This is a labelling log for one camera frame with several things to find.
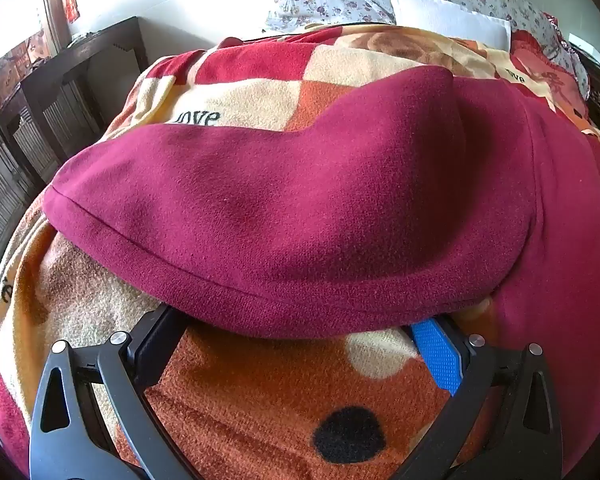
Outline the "maroon fleece garment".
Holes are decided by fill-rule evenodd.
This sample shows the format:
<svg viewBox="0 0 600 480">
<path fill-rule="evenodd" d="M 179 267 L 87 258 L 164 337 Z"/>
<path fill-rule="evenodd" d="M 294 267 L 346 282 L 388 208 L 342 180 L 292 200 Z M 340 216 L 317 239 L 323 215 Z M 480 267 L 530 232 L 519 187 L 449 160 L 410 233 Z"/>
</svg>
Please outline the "maroon fleece garment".
<svg viewBox="0 0 600 480">
<path fill-rule="evenodd" d="M 50 224 L 142 292 L 250 336 L 495 306 L 546 353 L 571 469 L 600 434 L 600 141 L 502 80 L 419 66 L 296 131 L 137 127 L 70 159 Z"/>
</svg>

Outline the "dark wooden side table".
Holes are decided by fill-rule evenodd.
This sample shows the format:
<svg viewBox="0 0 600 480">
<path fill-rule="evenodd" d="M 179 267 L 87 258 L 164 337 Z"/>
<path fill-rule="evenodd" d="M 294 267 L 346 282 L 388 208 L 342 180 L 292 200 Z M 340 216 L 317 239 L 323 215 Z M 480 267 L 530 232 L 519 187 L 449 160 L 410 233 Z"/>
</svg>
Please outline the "dark wooden side table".
<svg viewBox="0 0 600 480">
<path fill-rule="evenodd" d="M 109 48 L 133 52 L 137 67 L 148 67 L 140 20 L 133 16 L 90 32 L 35 67 L 1 105 L 1 136 L 37 188 L 107 129 L 86 74 L 92 58 Z"/>
</svg>

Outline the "red heart cushion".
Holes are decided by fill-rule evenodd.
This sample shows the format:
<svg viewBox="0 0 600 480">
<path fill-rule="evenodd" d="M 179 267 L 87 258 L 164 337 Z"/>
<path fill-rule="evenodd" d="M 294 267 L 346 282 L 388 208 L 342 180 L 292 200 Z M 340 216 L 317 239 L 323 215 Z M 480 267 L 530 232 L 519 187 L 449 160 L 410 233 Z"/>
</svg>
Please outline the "red heart cushion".
<svg viewBox="0 0 600 480">
<path fill-rule="evenodd" d="M 591 90 L 588 73 L 573 50 L 567 50 L 570 70 L 547 58 L 541 45 L 526 30 L 513 32 L 510 44 L 512 61 L 534 80 L 545 82 L 556 102 L 568 112 L 588 119 L 588 92 Z"/>
</svg>

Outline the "white pillow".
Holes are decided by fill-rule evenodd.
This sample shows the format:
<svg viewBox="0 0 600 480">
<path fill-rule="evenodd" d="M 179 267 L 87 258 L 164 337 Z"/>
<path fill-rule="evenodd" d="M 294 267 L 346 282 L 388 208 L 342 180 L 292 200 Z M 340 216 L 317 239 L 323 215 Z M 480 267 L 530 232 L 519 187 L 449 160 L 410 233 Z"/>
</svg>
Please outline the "white pillow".
<svg viewBox="0 0 600 480">
<path fill-rule="evenodd" d="M 434 32 L 441 36 L 474 40 L 509 52 L 509 21 L 492 18 L 446 0 L 390 0 L 396 24 Z"/>
</svg>

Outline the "red wall tag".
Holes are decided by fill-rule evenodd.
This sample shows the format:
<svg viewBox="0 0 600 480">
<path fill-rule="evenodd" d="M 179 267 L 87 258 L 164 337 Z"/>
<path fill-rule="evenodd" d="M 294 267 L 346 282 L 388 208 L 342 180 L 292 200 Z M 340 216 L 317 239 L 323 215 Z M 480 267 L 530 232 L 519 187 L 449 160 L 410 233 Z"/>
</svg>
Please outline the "red wall tag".
<svg viewBox="0 0 600 480">
<path fill-rule="evenodd" d="M 69 24 L 74 23 L 80 17 L 80 11 L 76 0 L 65 0 L 64 10 Z"/>
</svg>

